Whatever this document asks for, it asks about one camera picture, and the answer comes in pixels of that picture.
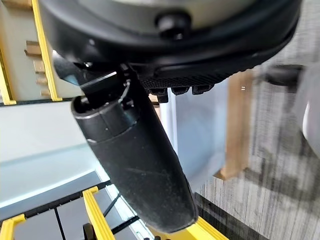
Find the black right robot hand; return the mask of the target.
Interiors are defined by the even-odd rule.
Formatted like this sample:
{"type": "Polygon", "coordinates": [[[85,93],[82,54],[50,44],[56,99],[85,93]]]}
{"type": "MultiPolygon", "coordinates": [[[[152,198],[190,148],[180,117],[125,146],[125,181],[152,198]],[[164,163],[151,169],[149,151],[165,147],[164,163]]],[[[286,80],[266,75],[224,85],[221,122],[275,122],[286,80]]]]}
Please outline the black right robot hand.
{"type": "Polygon", "coordinates": [[[282,50],[300,0],[41,0],[71,112],[137,215],[165,233],[198,219],[190,185],[148,97],[210,91],[282,50]]]}

